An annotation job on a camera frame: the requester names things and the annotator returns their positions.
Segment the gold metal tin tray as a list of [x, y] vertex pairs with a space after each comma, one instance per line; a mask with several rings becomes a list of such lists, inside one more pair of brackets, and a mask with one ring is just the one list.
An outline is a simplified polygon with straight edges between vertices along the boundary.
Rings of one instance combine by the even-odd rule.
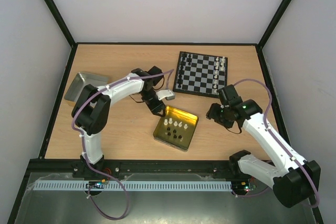
[[187, 152], [198, 121], [197, 115], [167, 105], [165, 116], [159, 119], [153, 137], [163, 144]]

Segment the black grey chess board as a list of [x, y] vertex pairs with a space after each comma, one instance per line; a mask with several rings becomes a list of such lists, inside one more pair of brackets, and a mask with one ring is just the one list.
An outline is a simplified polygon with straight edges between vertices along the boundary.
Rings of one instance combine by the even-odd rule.
[[181, 51], [173, 91], [216, 98], [227, 85], [228, 58]]

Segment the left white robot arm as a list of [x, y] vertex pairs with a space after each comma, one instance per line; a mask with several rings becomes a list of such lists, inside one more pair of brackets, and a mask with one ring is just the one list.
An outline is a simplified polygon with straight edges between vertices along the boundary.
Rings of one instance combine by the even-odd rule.
[[112, 105], [122, 99], [140, 94], [155, 116], [165, 116], [165, 104], [157, 95], [154, 87], [171, 71], [162, 72], [156, 66], [149, 71], [140, 68], [132, 70], [127, 76], [104, 86], [85, 86], [71, 113], [73, 130], [79, 132], [82, 142], [82, 158], [88, 169], [104, 175], [97, 164], [103, 161], [101, 132], [107, 124]]

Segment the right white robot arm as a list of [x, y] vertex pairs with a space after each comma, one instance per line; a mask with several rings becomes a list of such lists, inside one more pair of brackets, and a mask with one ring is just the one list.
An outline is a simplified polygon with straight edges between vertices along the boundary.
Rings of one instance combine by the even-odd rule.
[[315, 197], [311, 208], [318, 207], [318, 186], [321, 168], [316, 161], [307, 161], [298, 154], [263, 114], [253, 100], [237, 104], [213, 103], [206, 117], [229, 129], [234, 123], [249, 133], [267, 153], [272, 163], [257, 159], [249, 151], [239, 151], [229, 158], [229, 172], [239, 178], [250, 175], [271, 188], [279, 202], [287, 208]]

